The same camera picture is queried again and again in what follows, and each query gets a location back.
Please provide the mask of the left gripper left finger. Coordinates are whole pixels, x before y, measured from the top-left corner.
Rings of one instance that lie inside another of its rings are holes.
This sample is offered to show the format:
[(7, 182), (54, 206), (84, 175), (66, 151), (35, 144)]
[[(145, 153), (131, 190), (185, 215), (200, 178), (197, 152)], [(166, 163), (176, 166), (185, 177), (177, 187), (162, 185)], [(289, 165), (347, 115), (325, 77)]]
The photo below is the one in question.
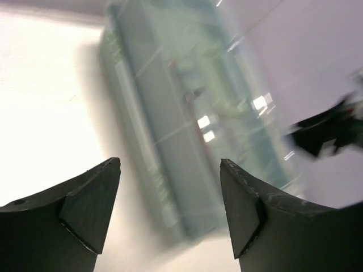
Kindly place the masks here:
[(102, 254), (121, 163), (85, 173), (1, 207), (1, 271), (94, 271)]

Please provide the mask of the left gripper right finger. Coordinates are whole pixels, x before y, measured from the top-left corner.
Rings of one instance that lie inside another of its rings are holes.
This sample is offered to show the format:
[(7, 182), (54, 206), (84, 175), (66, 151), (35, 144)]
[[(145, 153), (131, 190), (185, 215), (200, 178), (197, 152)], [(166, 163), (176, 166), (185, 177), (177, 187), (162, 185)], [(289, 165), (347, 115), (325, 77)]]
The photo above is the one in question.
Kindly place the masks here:
[(361, 271), (362, 203), (305, 201), (222, 159), (220, 181), (242, 271)]

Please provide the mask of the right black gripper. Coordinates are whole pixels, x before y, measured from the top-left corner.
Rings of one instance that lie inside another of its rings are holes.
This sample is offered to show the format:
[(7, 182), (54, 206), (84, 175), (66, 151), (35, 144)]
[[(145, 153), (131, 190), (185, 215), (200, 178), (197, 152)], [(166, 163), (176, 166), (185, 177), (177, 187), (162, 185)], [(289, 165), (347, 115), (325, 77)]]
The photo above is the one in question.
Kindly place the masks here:
[(355, 94), (350, 92), (332, 108), (295, 123), (295, 131), (284, 138), (312, 159), (326, 147), (333, 148), (332, 156), (348, 146), (362, 151), (362, 99), (351, 102)]

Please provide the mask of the green toolbox with clear lid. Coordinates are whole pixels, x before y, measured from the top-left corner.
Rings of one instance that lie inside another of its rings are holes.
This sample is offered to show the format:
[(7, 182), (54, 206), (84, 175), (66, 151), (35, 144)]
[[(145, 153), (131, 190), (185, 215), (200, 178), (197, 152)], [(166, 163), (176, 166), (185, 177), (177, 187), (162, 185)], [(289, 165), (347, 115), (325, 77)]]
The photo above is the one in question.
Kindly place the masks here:
[(100, 52), (134, 169), (169, 243), (227, 223), (220, 163), (301, 197), (305, 181), (231, 1), (110, 1)]

